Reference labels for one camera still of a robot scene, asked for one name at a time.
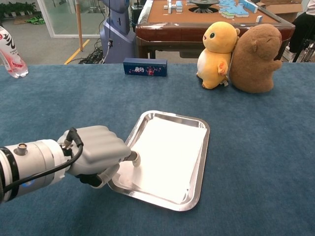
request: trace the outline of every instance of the blue felt tabletop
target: blue felt tabletop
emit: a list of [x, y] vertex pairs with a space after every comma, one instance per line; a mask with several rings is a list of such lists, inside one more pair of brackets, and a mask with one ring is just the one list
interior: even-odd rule
[[125, 140], [148, 110], [201, 118], [211, 127], [201, 197], [175, 212], [66, 175], [0, 205], [0, 236], [315, 235], [315, 64], [284, 64], [265, 94], [205, 90], [196, 64], [169, 64], [167, 77], [121, 64], [29, 70], [14, 79], [0, 66], [0, 146], [90, 125]]

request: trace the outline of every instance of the plush toy ear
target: plush toy ear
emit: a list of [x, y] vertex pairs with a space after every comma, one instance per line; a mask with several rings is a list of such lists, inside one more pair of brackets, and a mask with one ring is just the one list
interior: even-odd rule
[[253, 40], [253, 41], [252, 41], [252, 50], [253, 50], [254, 52], [256, 52], [256, 51], [257, 51], [257, 47], [258, 47], [258, 42], [257, 42], [257, 40]]

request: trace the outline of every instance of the white tissue paper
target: white tissue paper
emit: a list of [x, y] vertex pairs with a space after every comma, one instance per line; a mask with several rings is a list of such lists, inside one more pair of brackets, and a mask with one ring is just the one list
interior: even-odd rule
[[180, 204], [189, 183], [206, 129], [154, 117], [131, 147], [141, 164], [122, 162], [120, 183], [133, 183], [139, 190]]

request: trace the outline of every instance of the floor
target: floor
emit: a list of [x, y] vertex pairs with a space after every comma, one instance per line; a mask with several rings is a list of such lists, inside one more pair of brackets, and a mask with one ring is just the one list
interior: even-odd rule
[[[29, 64], [64, 64], [79, 48], [78, 38], [51, 38], [46, 25], [14, 24], [5, 20], [4, 28], [10, 32], [19, 54]], [[89, 38], [83, 52], [74, 58], [85, 58], [94, 50], [97, 38]], [[197, 59], [180, 58], [177, 52], [156, 52], [156, 58], [167, 59], [169, 63], [197, 63]]]

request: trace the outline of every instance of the black cable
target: black cable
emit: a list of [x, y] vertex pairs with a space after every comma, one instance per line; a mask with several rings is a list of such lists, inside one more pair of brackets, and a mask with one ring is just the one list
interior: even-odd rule
[[100, 25], [105, 21], [106, 17], [105, 17], [105, 15], [104, 15], [104, 13], [102, 12], [102, 10], [100, 9], [99, 1], [100, 1], [100, 0], [97, 0], [98, 7], [99, 7], [99, 10], [101, 11], [101, 13], [102, 13], [102, 15], [103, 15], [103, 17], [104, 17], [104, 19], [103, 19], [103, 20], [99, 23], [99, 25], [98, 25], [98, 31], [99, 31], [99, 33], [100, 33], [99, 27], [100, 27]]
[[97, 44], [100, 43], [99, 40], [100, 40], [100, 38], [98, 38], [97, 41], [95, 42], [95, 44], [94, 44], [94, 49], [99, 48], [99, 47], [97, 46]]
[[78, 135], [78, 133], [76, 132], [76, 130], [74, 128], [71, 128], [69, 130], [66, 140], [68, 140], [68, 142], [75, 141], [76, 145], [78, 146], [79, 150], [78, 150], [78, 152], [77, 152], [77, 154], [75, 156], [73, 156], [73, 152], [71, 152], [71, 159], [67, 160], [66, 162], [64, 162], [64, 163], [62, 163], [62, 164], [60, 164], [60, 165], [58, 165], [58, 166], [56, 166], [54, 168], [51, 168], [50, 170], [46, 170], [46, 171], [43, 171], [43, 172], [31, 175], [29, 177], [20, 179], [18, 181], [15, 181], [15, 182], [9, 184], [8, 186], [6, 186], [3, 189], [3, 192], [6, 193], [6, 192], [10, 191], [11, 189], [13, 189], [16, 186], [19, 186], [19, 185], [21, 185], [23, 183], [29, 182], [29, 181], [31, 181], [33, 179], [37, 179], [37, 178], [40, 178], [40, 177], [43, 177], [43, 176], [50, 175], [50, 174], [52, 174], [54, 172], [62, 170], [64, 168], [70, 166], [71, 164], [73, 164], [81, 156], [81, 154], [83, 152], [83, 143], [81, 141], [80, 136]]
[[82, 59], [79, 64], [98, 64], [103, 58], [102, 46], [97, 46], [99, 39], [94, 44], [94, 51], [90, 53], [86, 58]]
[[109, 12], [108, 12], [109, 13], [108, 14], [109, 15], [109, 37], [108, 38], [110, 40], [110, 0], [108, 2], [109, 2]]
[[3, 201], [3, 198], [4, 198], [4, 191], [3, 191], [3, 188], [2, 188], [2, 180], [0, 178], [0, 204]]
[[84, 58], [77, 58], [77, 59], [73, 59], [73, 60], [69, 61], [69, 62], [68, 62], [68, 64], [69, 64], [70, 62], [75, 61], [75, 60], [82, 60], [82, 59], [84, 59]]
[[133, 22], [132, 20], [130, 20], [130, 24], [131, 24], [131, 27], [133, 26], [136, 26], [137, 24], [135, 22]]

